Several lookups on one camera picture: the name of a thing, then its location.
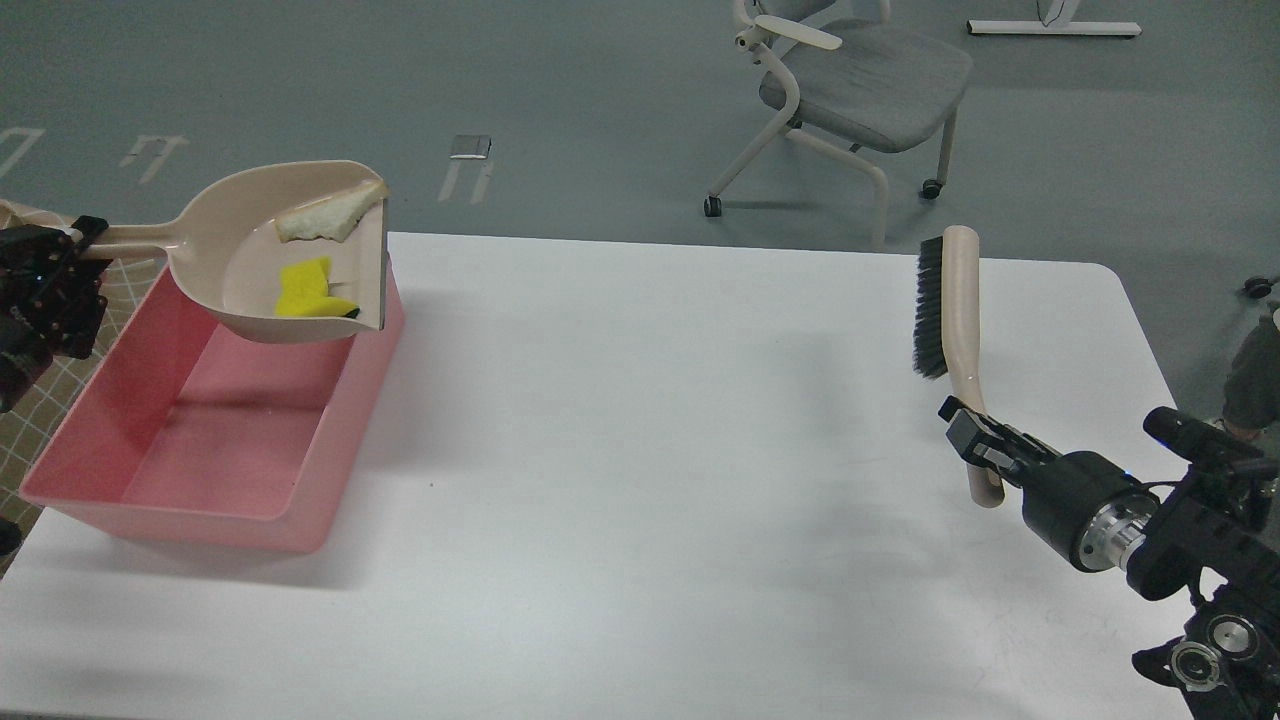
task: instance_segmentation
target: table surface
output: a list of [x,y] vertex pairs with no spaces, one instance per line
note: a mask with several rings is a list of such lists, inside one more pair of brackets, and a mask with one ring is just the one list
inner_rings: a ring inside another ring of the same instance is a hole
[[[316,553],[45,512],[0,708],[108,717],[1189,716],[1181,633],[974,506],[911,372],[915,258],[392,233],[408,323]],[[1116,277],[983,260],[997,418],[1183,465]]]

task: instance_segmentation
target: chair seat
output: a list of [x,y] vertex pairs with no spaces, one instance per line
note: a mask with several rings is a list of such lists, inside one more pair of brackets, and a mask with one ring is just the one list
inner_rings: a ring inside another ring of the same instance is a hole
[[[796,45],[782,56],[800,85],[799,120],[881,152],[901,152],[933,137],[960,104],[973,68],[963,50],[865,20],[822,29],[844,45]],[[774,109],[786,104],[773,73],[760,82],[760,99]]]

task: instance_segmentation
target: pink bin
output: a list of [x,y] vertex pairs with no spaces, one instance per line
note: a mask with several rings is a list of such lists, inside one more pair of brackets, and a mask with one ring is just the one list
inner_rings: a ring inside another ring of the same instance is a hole
[[113,536],[311,552],[324,544],[404,327],[262,345],[163,273],[19,495]]

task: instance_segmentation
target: sponge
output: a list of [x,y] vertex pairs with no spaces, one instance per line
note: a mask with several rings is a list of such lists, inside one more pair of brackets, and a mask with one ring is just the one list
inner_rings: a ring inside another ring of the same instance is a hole
[[387,195],[383,181],[364,181],[349,190],[280,213],[275,218],[275,234],[280,242],[317,237],[342,242],[360,218]]
[[275,314],[288,318],[355,318],[360,307],[342,297],[329,296],[328,255],[285,265],[280,269],[280,299]]

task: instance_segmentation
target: hand brush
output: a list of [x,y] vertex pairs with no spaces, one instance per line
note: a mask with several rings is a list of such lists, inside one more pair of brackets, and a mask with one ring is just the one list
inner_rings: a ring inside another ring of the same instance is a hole
[[[913,342],[916,373],[929,379],[951,375],[951,393],[986,414],[978,380],[978,233],[964,225],[951,225],[942,237],[920,243]],[[1000,475],[965,468],[974,502],[996,507],[1005,500]]]

